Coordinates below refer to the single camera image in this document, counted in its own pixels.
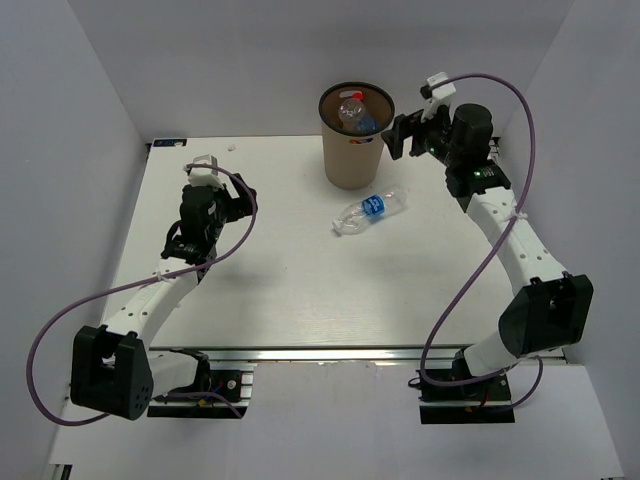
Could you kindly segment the large clear bottle red label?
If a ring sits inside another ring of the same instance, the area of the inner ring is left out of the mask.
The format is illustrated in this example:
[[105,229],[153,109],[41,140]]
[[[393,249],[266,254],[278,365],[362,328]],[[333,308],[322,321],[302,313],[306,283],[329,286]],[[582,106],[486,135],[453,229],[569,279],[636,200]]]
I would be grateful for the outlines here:
[[343,101],[339,107],[338,116],[342,122],[342,128],[349,132],[370,134],[378,128],[376,120],[363,101],[354,96]]

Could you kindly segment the clear bottle blue label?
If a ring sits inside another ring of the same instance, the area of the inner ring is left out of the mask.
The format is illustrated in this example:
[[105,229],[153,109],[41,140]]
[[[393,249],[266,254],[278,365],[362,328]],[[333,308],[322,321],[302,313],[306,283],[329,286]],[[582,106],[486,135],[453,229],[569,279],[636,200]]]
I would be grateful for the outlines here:
[[331,222],[331,232],[338,237],[363,233],[373,224],[404,212],[408,208],[408,194],[408,188],[394,184],[356,201]]

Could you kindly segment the orange juice bottle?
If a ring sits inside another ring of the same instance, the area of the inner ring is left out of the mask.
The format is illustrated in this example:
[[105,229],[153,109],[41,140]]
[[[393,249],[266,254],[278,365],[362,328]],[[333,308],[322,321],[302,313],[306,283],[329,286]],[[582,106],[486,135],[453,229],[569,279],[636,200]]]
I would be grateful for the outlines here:
[[350,138],[348,140],[348,142],[351,145],[366,145],[366,144],[370,144],[370,143],[374,142],[374,140],[375,140],[374,137],[369,137],[369,138]]

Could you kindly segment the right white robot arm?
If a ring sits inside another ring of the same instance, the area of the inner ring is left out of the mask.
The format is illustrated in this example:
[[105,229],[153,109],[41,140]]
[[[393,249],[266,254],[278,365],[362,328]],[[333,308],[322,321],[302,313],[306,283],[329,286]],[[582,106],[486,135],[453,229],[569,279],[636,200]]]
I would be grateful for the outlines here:
[[570,274],[519,211],[509,179],[490,157],[492,135],[492,115],[478,104],[455,111],[441,105],[429,119],[421,111],[401,114],[382,135],[393,159],[409,140],[411,156],[429,153],[444,165],[449,193],[483,232],[511,284],[514,297],[496,330],[459,351],[444,382],[466,399],[521,359],[578,343],[594,293],[590,279]]

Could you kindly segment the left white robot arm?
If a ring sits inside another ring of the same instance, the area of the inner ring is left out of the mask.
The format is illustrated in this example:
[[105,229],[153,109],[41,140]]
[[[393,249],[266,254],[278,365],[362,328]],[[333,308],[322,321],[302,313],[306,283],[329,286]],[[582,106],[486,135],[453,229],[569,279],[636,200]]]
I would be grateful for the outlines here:
[[73,340],[70,399],[73,404],[128,420],[138,419],[156,399],[216,396],[209,359],[180,348],[155,355],[150,346],[180,302],[221,257],[217,242],[225,225],[257,214],[257,195],[237,173],[235,192],[205,166],[187,167],[180,217],[166,236],[148,282],[97,327],[82,327]]

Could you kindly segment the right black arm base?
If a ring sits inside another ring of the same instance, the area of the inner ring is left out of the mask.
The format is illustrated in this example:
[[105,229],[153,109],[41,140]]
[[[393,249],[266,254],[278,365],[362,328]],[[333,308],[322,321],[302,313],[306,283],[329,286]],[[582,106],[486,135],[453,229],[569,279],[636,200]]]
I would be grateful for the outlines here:
[[[427,375],[438,381],[468,377],[458,349],[436,348],[425,362]],[[441,387],[425,382],[416,370],[407,386],[416,390],[423,425],[513,424],[512,395],[505,375],[473,385]]]

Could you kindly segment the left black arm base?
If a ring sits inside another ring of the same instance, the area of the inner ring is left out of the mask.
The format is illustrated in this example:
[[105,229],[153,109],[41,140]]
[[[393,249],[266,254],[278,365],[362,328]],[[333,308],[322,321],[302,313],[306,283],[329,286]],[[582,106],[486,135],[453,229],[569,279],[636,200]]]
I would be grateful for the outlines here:
[[153,396],[147,416],[174,419],[241,419],[253,386],[252,364],[220,360],[190,349],[149,356]]

